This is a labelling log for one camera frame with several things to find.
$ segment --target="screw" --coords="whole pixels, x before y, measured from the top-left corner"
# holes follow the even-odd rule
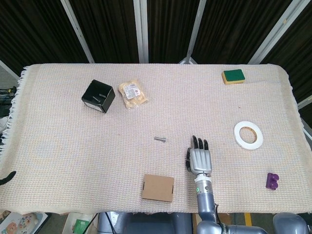
[[[166,142],[166,138],[164,137],[164,138],[161,138],[161,137],[154,137],[154,140],[160,140],[160,141],[162,141],[162,142]]]

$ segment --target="black box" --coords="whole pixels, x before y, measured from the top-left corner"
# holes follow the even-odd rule
[[[106,113],[115,98],[112,86],[93,80],[81,100],[87,106]]]

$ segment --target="white tape roll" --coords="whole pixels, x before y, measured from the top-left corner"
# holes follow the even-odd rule
[[[255,142],[254,143],[247,143],[245,142],[242,137],[240,136],[240,130],[242,128],[250,128],[253,133],[255,134]],[[244,149],[246,150],[255,150],[258,149],[262,143],[263,143],[263,135],[258,128],[257,125],[254,123],[248,122],[248,121],[242,121],[239,122],[237,125],[234,127],[234,138],[236,142]]]

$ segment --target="yellow sponge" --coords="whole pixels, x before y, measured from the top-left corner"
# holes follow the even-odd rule
[[[222,72],[222,78],[225,84],[243,83],[245,77],[241,69]]]

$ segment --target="purple object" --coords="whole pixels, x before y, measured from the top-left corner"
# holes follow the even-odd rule
[[[278,187],[277,181],[279,180],[279,177],[277,174],[268,173],[267,177],[267,185],[265,186],[267,189],[276,190]]]

